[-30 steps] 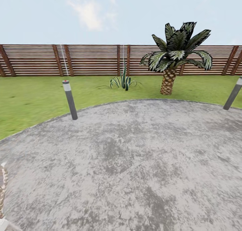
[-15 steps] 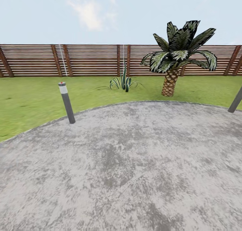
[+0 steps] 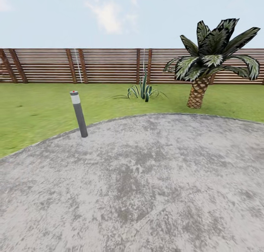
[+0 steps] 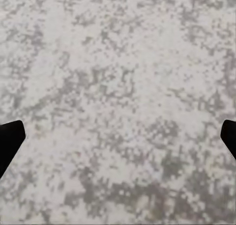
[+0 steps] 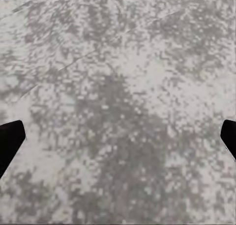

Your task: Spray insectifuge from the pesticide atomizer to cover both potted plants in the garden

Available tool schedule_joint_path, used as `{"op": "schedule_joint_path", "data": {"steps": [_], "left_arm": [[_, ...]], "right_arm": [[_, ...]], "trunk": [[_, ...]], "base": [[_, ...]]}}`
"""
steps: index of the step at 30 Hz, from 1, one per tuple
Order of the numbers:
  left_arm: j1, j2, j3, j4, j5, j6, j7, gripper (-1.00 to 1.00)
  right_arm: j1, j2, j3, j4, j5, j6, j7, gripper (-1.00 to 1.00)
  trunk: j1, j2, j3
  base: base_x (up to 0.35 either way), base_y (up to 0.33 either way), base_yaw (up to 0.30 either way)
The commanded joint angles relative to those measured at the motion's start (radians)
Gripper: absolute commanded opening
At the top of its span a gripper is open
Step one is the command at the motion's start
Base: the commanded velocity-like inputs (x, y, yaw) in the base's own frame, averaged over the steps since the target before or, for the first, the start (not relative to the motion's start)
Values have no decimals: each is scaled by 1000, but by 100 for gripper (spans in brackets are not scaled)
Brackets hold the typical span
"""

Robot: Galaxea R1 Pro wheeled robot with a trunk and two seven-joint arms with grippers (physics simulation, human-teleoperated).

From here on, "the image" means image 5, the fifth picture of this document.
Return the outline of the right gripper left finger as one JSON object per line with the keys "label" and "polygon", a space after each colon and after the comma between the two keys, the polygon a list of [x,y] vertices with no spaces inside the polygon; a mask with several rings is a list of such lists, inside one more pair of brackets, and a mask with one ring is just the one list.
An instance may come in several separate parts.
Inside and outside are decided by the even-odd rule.
{"label": "right gripper left finger", "polygon": [[21,120],[0,125],[0,179],[26,138]]}

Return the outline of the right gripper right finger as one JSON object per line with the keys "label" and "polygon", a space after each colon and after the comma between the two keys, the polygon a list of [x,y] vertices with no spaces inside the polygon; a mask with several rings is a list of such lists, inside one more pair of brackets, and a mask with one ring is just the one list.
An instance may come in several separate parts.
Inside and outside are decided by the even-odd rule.
{"label": "right gripper right finger", "polygon": [[220,137],[236,159],[236,122],[225,120]]}

